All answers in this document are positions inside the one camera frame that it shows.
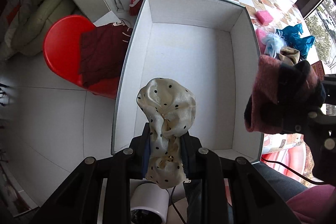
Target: cream satin fabric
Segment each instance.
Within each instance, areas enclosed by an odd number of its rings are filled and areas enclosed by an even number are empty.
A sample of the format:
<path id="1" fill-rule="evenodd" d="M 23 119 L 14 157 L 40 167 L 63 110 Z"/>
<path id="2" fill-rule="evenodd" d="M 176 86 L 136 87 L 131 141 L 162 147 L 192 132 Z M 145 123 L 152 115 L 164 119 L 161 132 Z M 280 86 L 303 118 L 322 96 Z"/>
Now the cream satin fabric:
<path id="1" fill-rule="evenodd" d="M 194 122 L 195 96 L 174 80 L 154 78 L 139 91 L 136 101 L 151 130 L 146 179 L 162 189 L 189 182 L 183 172 L 180 137 Z"/>

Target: red plastic chair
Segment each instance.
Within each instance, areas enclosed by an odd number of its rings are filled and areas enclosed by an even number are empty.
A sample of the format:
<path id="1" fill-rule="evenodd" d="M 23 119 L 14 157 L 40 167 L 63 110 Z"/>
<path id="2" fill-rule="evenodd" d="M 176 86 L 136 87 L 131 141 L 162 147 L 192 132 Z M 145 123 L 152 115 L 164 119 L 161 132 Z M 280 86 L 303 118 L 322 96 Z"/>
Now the red plastic chair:
<path id="1" fill-rule="evenodd" d="M 48 30 L 43 42 L 43 55 L 48 67 L 58 76 L 81 88 L 79 41 L 81 33 L 95 28 L 87 18 L 79 15 L 66 16 L 55 22 Z M 96 95 L 115 99 L 120 77 L 103 79 L 84 88 Z"/>

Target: tree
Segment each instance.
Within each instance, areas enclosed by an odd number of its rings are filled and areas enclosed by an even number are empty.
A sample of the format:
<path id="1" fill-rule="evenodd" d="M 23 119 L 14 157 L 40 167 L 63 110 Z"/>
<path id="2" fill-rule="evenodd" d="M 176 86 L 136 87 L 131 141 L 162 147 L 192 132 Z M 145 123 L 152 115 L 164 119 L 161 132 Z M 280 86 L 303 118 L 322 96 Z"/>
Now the tree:
<path id="1" fill-rule="evenodd" d="M 319 20 L 315 15 L 308 17 L 305 22 L 310 34 L 315 37 L 315 47 L 319 59 L 327 63 L 331 49 L 331 42 L 327 30 L 323 25 L 319 24 Z"/>

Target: metal screw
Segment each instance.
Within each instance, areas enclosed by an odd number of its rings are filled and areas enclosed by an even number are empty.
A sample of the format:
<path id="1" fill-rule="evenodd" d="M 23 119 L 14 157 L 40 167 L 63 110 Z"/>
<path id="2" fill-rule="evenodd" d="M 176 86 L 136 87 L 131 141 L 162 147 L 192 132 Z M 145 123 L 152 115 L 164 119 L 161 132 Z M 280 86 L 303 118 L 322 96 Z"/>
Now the metal screw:
<path id="1" fill-rule="evenodd" d="M 308 113 L 308 117 L 309 117 L 309 118 L 312 118 L 312 119 L 314 119 L 314 118 L 316 118 L 316 117 L 317 117 L 317 113 L 316 113 L 316 112 L 314 112 L 314 111 L 312 111 L 312 112 L 309 112 L 309 113 Z"/>
<path id="2" fill-rule="evenodd" d="M 209 150 L 205 147 L 201 147 L 201 148 L 198 149 L 198 152 L 200 154 L 207 154 L 209 152 Z"/>
<path id="3" fill-rule="evenodd" d="M 241 165 L 244 165 L 244 164 L 246 164 L 247 160 L 243 157 L 238 157 L 238 158 L 236 158 L 236 162 L 238 162 Z"/>
<path id="4" fill-rule="evenodd" d="M 87 158 L 84 160 L 84 162 L 85 162 L 86 164 L 93 164 L 93 163 L 95 162 L 95 158 L 93 158 L 93 157 L 87 157 Z"/>
<path id="5" fill-rule="evenodd" d="M 123 153 L 124 153 L 125 155 L 131 155 L 131 154 L 133 153 L 133 149 L 132 149 L 132 148 L 125 148 L 125 149 L 123 150 Z"/>
<path id="6" fill-rule="evenodd" d="M 332 138 L 328 138 L 324 142 L 324 147 L 328 150 L 333 150 L 335 148 L 335 141 Z"/>
<path id="7" fill-rule="evenodd" d="M 296 132 L 300 132 L 300 131 L 301 131 L 301 126 L 300 126 L 299 124 L 297 124 L 297 125 L 295 126 L 295 131 L 296 131 Z"/>

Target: white box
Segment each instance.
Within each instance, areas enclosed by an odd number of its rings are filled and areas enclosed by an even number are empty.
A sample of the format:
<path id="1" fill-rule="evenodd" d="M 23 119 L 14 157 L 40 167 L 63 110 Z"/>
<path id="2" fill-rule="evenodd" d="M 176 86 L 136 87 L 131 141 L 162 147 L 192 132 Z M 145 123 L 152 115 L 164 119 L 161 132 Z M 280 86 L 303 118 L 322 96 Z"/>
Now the white box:
<path id="1" fill-rule="evenodd" d="M 263 135 L 249 133 L 244 110 L 260 55 L 244 6 L 228 0 L 144 0 L 120 80 L 111 153 L 128 147 L 147 122 L 139 90 L 170 78 L 196 97 L 189 134 L 219 156 L 260 160 Z"/>

